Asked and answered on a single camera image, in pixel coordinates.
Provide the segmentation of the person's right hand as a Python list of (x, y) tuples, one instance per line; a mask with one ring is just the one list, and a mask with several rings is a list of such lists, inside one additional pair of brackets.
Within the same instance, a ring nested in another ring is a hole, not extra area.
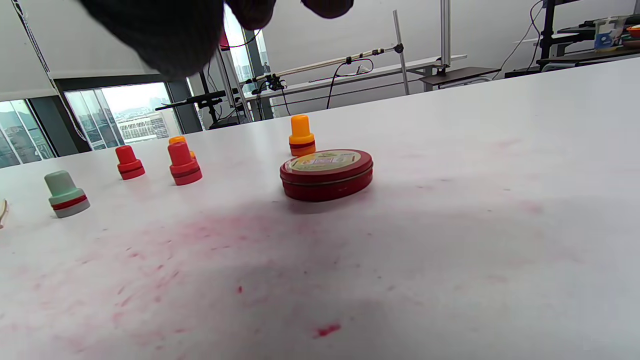
[(264, 28), (274, 0), (82, 0), (80, 5), (150, 68), (170, 79), (195, 75), (215, 56), (229, 8), (246, 30)]

